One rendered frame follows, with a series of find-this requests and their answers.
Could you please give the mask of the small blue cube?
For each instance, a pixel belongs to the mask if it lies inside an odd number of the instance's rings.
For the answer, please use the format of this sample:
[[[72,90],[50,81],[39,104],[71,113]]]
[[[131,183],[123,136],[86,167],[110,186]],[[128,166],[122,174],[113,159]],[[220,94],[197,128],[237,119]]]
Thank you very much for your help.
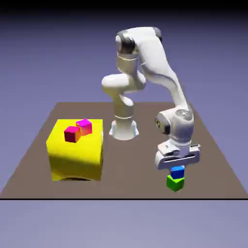
[[[170,175],[174,180],[183,178],[184,174],[185,174],[185,166],[184,165],[172,167],[170,169]]]

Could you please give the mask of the small red cube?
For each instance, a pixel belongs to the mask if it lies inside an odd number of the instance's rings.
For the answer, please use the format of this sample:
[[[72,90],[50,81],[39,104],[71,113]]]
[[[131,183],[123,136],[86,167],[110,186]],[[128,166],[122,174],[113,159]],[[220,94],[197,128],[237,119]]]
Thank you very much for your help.
[[[76,143],[81,137],[80,127],[69,126],[64,130],[64,139],[66,142]]]

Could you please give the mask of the small magenta cube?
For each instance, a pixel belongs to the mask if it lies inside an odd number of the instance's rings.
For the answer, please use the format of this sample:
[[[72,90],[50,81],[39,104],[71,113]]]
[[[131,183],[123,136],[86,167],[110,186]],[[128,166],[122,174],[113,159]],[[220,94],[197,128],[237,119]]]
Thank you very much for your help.
[[[76,126],[80,128],[81,136],[86,136],[92,133],[92,123],[88,119],[76,121]]]

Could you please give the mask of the small green cube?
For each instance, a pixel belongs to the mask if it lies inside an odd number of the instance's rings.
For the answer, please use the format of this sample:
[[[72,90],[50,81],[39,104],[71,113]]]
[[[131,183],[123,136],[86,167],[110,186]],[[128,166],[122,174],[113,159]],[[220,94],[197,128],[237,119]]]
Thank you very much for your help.
[[[185,178],[173,179],[171,175],[167,176],[167,187],[176,192],[184,187]]]

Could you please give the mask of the large yellow box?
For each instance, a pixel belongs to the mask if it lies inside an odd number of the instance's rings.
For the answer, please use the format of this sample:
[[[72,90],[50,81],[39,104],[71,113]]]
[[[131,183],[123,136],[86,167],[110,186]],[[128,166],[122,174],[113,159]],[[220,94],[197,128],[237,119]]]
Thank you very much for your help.
[[[66,179],[101,180],[103,167],[103,120],[90,119],[93,132],[67,142],[66,128],[75,126],[77,119],[58,119],[46,140],[52,181]]]

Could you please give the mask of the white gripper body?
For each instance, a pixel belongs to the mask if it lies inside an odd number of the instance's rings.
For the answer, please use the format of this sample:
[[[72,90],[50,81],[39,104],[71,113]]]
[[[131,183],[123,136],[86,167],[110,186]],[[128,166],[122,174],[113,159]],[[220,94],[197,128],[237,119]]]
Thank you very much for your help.
[[[155,155],[155,165],[158,170],[170,169],[177,166],[187,166],[200,161],[200,151],[196,150],[184,157],[163,156],[157,151]]]

